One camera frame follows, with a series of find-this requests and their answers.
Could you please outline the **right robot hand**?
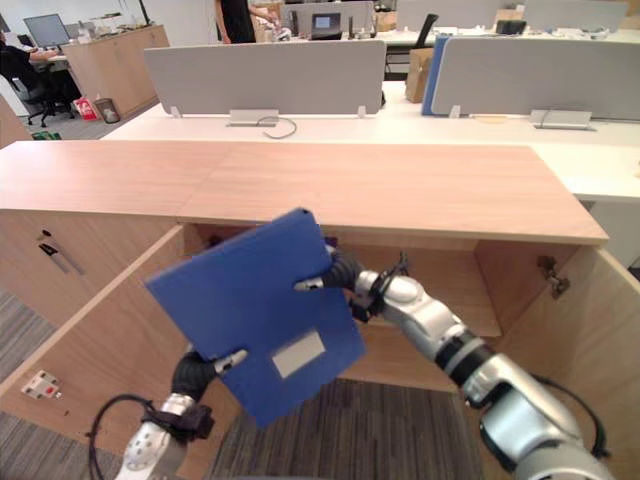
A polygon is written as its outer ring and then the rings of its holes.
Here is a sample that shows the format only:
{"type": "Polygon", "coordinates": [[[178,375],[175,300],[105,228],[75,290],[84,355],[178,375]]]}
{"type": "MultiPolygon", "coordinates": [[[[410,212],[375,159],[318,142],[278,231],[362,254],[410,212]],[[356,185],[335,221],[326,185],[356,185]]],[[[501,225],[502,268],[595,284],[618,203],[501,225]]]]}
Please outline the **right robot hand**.
{"type": "Polygon", "coordinates": [[[363,271],[361,264],[351,255],[344,253],[333,246],[325,246],[331,265],[317,277],[297,282],[293,289],[298,292],[307,292],[319,289],[339,288],[355,291],[356,282],[363,271]]]}

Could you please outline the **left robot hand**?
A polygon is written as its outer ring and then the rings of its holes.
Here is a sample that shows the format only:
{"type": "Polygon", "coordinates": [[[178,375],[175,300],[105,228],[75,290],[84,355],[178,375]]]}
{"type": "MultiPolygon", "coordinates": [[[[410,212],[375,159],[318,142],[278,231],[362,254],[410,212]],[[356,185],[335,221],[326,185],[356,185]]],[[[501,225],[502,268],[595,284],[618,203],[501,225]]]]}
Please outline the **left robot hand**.
{"type": "Polygon", "coordinates": [[[174,369],[170,392],[199,402],[216,378],[226,375],[248,355],[247,350],[240,349],[223,358],[206,360],[198,352],[189,351],[174,369]]]}

